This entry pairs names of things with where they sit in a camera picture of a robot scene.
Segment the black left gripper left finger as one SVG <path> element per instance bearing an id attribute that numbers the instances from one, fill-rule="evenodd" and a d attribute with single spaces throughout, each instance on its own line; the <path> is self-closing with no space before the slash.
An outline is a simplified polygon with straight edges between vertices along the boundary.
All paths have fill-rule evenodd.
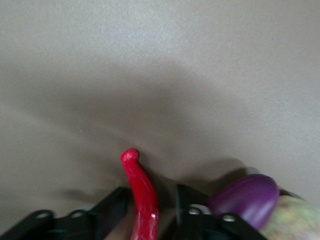
<path id="1" fill-rule="evenodd" d="M 127 214 L 129 189 L 118 187 L 90 209 L 55 217 L 48 209 L 28 214 L 2 240 L 104 240 Z"/>

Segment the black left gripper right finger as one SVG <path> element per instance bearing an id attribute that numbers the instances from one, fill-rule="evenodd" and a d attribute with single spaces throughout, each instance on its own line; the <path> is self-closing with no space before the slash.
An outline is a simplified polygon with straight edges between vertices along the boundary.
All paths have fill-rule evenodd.
<path id="1" fill-rule="evenodd" d="M 214 217 L 204 204 L 209 196 L 184 184 L 176 186 L 175 240 L 265 240 L 239 215 Z"/>

